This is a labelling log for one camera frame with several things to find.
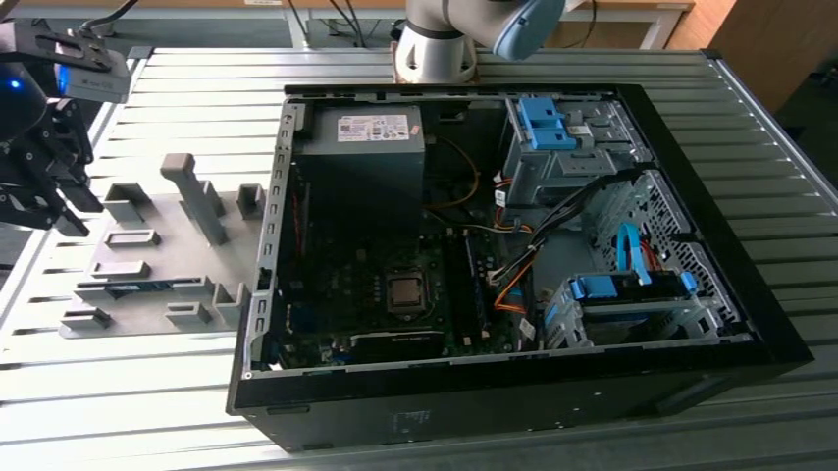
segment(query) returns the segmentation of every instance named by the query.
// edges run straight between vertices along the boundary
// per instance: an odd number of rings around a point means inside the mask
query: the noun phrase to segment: power supply label
[[[408,139],[406,115],[342,116],[337,120],[337,142]]]

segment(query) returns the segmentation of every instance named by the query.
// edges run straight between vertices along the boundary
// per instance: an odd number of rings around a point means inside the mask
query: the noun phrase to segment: motherboard chip
[[[409,315],[424,312],[424,277],[421,272],[390,273],[386,275],[386,312]]]

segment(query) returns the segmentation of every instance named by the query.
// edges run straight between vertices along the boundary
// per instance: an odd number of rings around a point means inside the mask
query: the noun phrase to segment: gray 3d printed holder
[[[177,194],[115,183],[111,217],[75,299],[61,319],[67,339],[234,330],[249,305],[264,191],[216,193],[189,154],[169,154],[161,174]]]

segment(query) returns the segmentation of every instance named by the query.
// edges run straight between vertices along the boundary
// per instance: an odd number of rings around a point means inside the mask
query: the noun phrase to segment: aluminum extrusion table
[[[166,152],[193,153],[218,191],[266,184],[282,85],[389,81],[384,51],[140,49],[132,57],[133,94],[103,107],[91,130],[97,196],[119,181],[173,192],[157,172]],[[645,87],[815,361],[661,420],[289,456],[224,412],[234,333],[57,335],[93,239],[34,233],[0,296],[3,469],[838,467],[838,198],[724,63],[696,52],[589,50],[480,62],[484,81]],[[95,237],[99,216],[87,222]]]

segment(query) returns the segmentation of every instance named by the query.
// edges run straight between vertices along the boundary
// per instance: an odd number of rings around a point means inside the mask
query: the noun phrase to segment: sticker
[[[408,140],[406,115],[344,116],[337,120],[337,142]]]
[[[389,414],[389,431],[394,434],[416,434],[428,429],[430,411],[394,412]]]
[[[588,128],[588,125],[568,126],[567,131],[569,134],[575,135],[593,135],[593,133],[591,132],[591,128]]]
[[[525,318],[521,318],[521,323],[518,324],[518,328],[521,329],[521,333],[529,340],[534,340],[534,327],[528,322]]]
[[[494,204],[501,208],[506,207],[506,192],[500,189],[494,190]]]

